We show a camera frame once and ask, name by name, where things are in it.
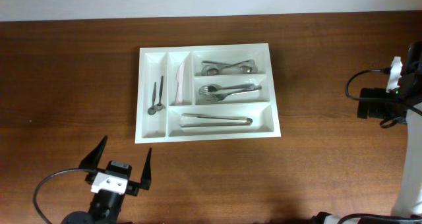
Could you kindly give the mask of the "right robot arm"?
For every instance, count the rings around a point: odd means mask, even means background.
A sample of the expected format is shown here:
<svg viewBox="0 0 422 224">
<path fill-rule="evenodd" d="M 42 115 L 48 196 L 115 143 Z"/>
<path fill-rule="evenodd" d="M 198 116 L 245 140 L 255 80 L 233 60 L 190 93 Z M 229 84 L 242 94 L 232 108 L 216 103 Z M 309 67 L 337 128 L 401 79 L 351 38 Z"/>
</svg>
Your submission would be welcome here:
<svg viewBox="0 0 422 224">
<path fill-rule="evenodd" d="M 351 82 L 367 73 L 389 76 L 386 88 L 362 88 L 359 96 L 349 92 Z M 400 192 L 390 215 L 353 213 L 338 217 L 320 212 L 310 222 L 341 223 L 420 223 L 421 222 L 421 42 L 409 45 L 405 63 L 395 57 L 388 68 L 369 69 L 353 75 L 345 85 L 346 97 L 358 102 L 357 116 L 380 119 L 380 128 L 407 126 L 407 148 Z"/>
</svg>

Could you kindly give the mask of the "white plastic knife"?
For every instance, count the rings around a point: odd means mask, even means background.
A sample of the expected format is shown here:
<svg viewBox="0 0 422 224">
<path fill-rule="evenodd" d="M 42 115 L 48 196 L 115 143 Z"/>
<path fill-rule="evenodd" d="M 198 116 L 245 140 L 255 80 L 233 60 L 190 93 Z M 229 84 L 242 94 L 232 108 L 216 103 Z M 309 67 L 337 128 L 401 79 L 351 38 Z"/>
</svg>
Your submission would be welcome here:
<svg viewBox="0 0 422 224">
<path fill-rule="evenodd" d="M 177 70 L 176 81 L 177 81 L 177 91 L 175 95 L 175 105 L 183 104 L 183 82 L 184 82 L 184 73 L 185 73 L 185 62 L 182 62 Z"/>
</svg>

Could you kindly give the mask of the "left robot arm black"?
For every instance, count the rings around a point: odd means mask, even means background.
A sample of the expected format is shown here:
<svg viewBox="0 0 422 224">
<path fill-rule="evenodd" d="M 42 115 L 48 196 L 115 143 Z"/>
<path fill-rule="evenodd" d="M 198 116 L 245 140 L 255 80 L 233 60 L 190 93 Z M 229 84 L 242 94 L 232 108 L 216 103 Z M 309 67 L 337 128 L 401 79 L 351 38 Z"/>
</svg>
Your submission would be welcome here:
<svg viewBox="0 0 422 224">
<path fill-rule="evenodd" d="M 98 167 L 106 143 L 107 136 L 104 136 L 78 166 L 91 170 L 85 178 L 94 193 L 88 211 L 74 211 L 64 217 L 62 223 L 117 223 L 125 196 L 137 196 L 140 190 L 150 189 L 152 150 L 148 150 L 140 181 L 136 182 L 130 179 L 132 167 L 126 163 L 109 161 L 105 169 Z"/>
</svg>

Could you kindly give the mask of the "small metal teaspoon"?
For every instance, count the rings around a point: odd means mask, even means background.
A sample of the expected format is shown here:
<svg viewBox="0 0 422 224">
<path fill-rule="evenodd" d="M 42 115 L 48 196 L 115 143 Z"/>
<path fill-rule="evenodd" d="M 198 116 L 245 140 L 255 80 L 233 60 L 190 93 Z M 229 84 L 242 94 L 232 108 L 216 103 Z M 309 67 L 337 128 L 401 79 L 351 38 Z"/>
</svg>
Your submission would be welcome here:
<svg viewBox="0 0 422 224">
<path fill-rule="evenodd" d="M 147 110 L 147 114 L 149 114 L 149 115 L 154 115 L 156 113 L 156 108 L 155 108 L 156 92 L 157 92 L 157 85 L 156 85 L 156 82 L 155 82 L 154 86 L 153 86 L 153 91 L 152 91 L 152 105 Z"/>
<path fill-rule="evenodd" d="M 162 104 L 163 91 L 164 91 L 164 77 L 161 76 L 161 80 L 160 80 L 160 91 L 159 91 L 159 101 L 158 101 L 157 105 L 155 106 L 156 111 L 161 111 L 164 108 L 164 105 Z"/>
</svg>

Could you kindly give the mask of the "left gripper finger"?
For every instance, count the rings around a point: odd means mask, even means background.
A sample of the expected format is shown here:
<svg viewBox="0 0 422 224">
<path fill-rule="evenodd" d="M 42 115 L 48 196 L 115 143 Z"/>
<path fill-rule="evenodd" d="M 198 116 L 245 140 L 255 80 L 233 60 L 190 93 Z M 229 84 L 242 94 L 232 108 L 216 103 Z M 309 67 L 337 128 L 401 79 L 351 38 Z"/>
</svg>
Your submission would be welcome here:
<svg viewBox="0 0 422 224">
<path fill-rule="evenodd" d="M 152 183 L 152 170 L 151 170 L 152 148 L 149 148 L 142 175 L 140 178 L 140 188 L 149 190 Z"/>
<path fill-rule="evenodd" d="M 98 168 L 101 156 L 104 152 L 107 144 L 108 136 L 104 136 L 100 143 L 80 162 L 79 169 L 91 169 L 95 170 Z"/>
</svg>

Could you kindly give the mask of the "metal fork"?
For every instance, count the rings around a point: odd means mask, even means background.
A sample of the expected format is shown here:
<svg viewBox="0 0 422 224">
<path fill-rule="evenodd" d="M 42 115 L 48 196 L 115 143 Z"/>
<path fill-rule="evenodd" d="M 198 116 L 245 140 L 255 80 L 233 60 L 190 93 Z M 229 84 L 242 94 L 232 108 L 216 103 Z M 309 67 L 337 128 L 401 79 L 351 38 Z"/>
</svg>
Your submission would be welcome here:
<svg viewBox="0 0 422 224">
<path fill-rule="evenodd" d="M 219 102 L 219 101 L 225 100 L 225 98 L 228 97 L 228 96 L 237 95 L 237 94 L 245 94 L 245 93 L 249 93 L 249 92 L 255 92 L 255 91 L 259 91 L 261 89 L 262 89 L 262 86 L 259 85 L 259 86 L 255 86 L 254 88 L 242 89 L 242 90 L 238 90 L 238 91 L 234 91 L 234 92 L 230 92 L 230 93 L 208 94 L 207 96 L 205 96 L 205 100 L 211 101 L 211 102 Z"/>
<path fill-rule="evenodd" d="M 249 88 L 254 88 L 254 87 L 255 87 L 254 84 L 239 84 L 239 85 L 234 85 L 234 86 L 220 86 L 217 84 L 209 84 L 209 85 L 200 87 L 198 89 L 198 93 L 200 95 L 204 95 L 204 94 L 211 94 L 219 90 L 249 89 Z"/>
</svg>

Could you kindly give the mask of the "metal tweezers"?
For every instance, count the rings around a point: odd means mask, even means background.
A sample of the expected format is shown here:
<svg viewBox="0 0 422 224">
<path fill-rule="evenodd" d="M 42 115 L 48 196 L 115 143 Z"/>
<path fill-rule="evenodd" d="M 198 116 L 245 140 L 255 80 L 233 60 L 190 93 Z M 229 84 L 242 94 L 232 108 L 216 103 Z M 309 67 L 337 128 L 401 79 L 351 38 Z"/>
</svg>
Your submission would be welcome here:
<svg viewBox="0 0 422 224">
<path fill-rule="evenodd" d="M 249 117 L 230 117 L 221 115 L 206 115 L 198 113 L 183 113 L 182 118 L 196 119 L 195 122 L 182 122 L 181 128 L 198 128 L 212 126 L 249 126 L 253 120 Z"/>
</svg>

